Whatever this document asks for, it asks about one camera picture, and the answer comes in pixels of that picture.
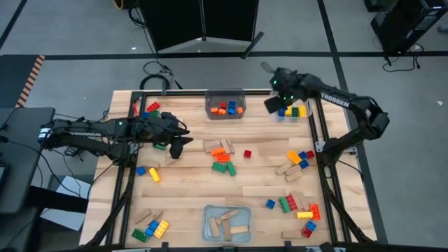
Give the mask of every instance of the orange lego brick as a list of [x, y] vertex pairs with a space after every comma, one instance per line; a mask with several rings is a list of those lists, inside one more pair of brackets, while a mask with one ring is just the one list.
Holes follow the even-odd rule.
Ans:
[[210, 154], [211, 154], [212, 156], [225, 154], [225, 149], [224, 149], [224, 147], [217, 148], [217, 149], [215, 149], [215, 150], [212, 150], [212, 151], [210, 152]]
[[215, 156], [217, 162], [229, 162], [230, 155], [216, 155]]
[[311, 209], [311, 212], [313, 212], [313, 220], [319, 221], [321, 219], [321, 213], [319, 213], [319, 205], [310, 204], [309, 208]]
[[300, 163], [300, 161], [302, 161], [302, 158], [299, 157], [299, 155], [294, 151], [294, 150], [290, 150], [288, 151], [288, 153], [286, 154], [286, 156], [288, 156], [288, 158], [293, 161], [293, 163], [295, 165], [298, 165]]

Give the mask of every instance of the wooden tabletop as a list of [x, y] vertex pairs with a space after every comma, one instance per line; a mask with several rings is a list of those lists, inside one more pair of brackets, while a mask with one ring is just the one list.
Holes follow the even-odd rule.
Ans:
[[[126, 117], [132, 91], [115, 91], [108, 118]], [[302, 192], [310, 200], [318, 203], [322, 219], [316, 222], [317, 228], [307, 239], [289, 239], [294, 246], [318, 245], [330, 241], [326, 220], [323, 195], [315, 159], [310, 167], [303, 170], [303, 176], [287, 183], [284, 176], [274, 171], [288, 161], [289, 150], [314, 150], [308, 119], [296, 122], [277, 122], [275, 116], [266, 112], [263, 101], [266, 96], [246, 96], [246, 112], [241, 120], [210, 120], [204, 111], [204, 97], [150, 97], [149, 102], [160, 103], [161, 111], [169, 111], [188, 126], [195, 140], [184, 147], [183, 158], [165, 165], [165, 153], [154, 149], [150, 144], [139, 151], [137, 166], [145, 165], [149, 160], [161, 162], [158, 172], [160, 183], [154, 183], [149, 175], [135, 178], [132, 205], [127, 227], [126, 247], [160, 247], [169, 242], [170, 247], [222, 246], [202, 240], [202, 209], [212, 205], [242, 205], [252, 209], [252, 242], [248, 246], [283, 246], [285, 239], [281, 231], [301, 230], [307, 222], [298, 220], [294, 213], [283, 213], [278, 199], [290, 191]], [[315, 116], [315, 105], [312, 102]], [[331, 137], [340, 137], [348, 132], [347, 122], [342, 108], [323, 103]], [[319, 120], [316, 118], [319, 138], [322, 140]], [[220, 174], [211, 169], [214, 159], [203, 149], [203, 141], [231, 139], [235, 154], [231, 159], [237, 170], [236, 176]], [[245, 150], [252, 151], [250, 159], [243, 158]], [[357, 167], [356, 158], [343, 154], [341, 160]], [[98, 176], [111, 161], [101, 157], [95, 176]], [[375, 230], [365, 195], [363, 183], [357, 171], [344, 164], [337, 163], [339, 183], [347, 212], [372, 239]], [[125, 172], [123, 189], [127, 182]], [[117, 169], [110, 168], [93, 185], [87, 208], [80, 244], [88, 242], [101, 227], [110, 213]], [[268, 199], [276, 201], [273, 210], [265, 207]], [[169, 223], [168, 230], [161, 239], [151, 237], [145, 244], [131, 237], [135, 228], [145, 230], [147, 223], [134, 224], [137, 215], [144, 209], [160, 209], [163, 219]], [[342, 237], [337, 212], [335, 222], [338, 237]], [[115, 224], [114, 242], [118, 242], [121, 215]]]

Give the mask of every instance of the blue lego brick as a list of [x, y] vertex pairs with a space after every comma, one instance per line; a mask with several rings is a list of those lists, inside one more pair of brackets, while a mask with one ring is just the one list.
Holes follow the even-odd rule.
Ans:
[[275, 201], [272, 200], [272, 199], [268, 199], [267, 202], [266, 202], [266, 207], [270, 208], [270, 209], [273, 209], [274, 206], [275, 206]]
[[309, 164], [308, 164], [308, 162], [307, 162], [306, 160], [302, 160], [302, 161], [299, 163], [299, 165], [300, 165], [300, 167], [301, 167], [302, 169], [305, 169], [305, 168], [307, 168], [307, 167], [309, 166]]
[[154, 235], [154, 230], [152, 230], [148, 227], [145, 230], [145, 234], [148, 235], [149, 237], [152, 237]]
[[159, 226], [159, 223], [156, 220], [151, 221], [151, 223], [149, 223], [149, 229], [151, 229], [152, 231], [155, 231], [157, 229], [157, 227]]
[[305, 225], [305, 227], [307, 227], [309, 230], [311, 230], [311, 232], [315, 231], [316, 226], [317, 225], [310, 220], [308, 220], [307, 224]]
[[146, 174], [146, 169], [145, 167], [137, 167], [136, 172], [139, 176], [143, 176]]
[[307, 153], [302, 151], [301, 153], [299, 153], [299, 157], [302, 158], [302, 160], [306, 160], [308, 158]]

